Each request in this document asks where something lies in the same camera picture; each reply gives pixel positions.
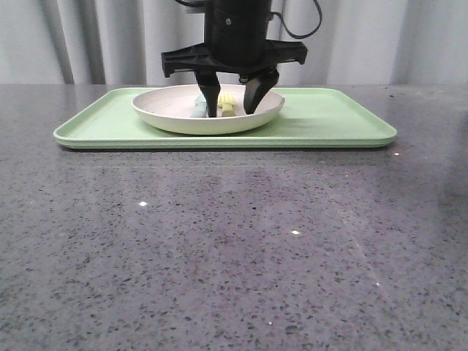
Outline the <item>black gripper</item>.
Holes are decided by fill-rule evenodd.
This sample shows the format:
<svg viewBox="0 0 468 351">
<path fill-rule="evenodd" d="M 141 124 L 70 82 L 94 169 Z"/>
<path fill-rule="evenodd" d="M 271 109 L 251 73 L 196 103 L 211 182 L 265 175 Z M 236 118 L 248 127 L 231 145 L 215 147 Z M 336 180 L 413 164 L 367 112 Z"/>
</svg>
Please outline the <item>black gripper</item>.
<svg viewBox="0 0 468 351">
<path fill-rule="evenodd" d="M 279 81 L 277 68 L 269 67 L 306 60 L 302 42 L 266 38 L 273 17 L 270 1 L 193 1 L 188 5 L 204 14 L 204 41 L 162 53 L 162 70 L 167 78 L 175 72 L 195 72 L 209 118 L 217 117 L 221 91 L 216 72 L 248 78 L 244 110 L 253 114 Z"/>
</svg>

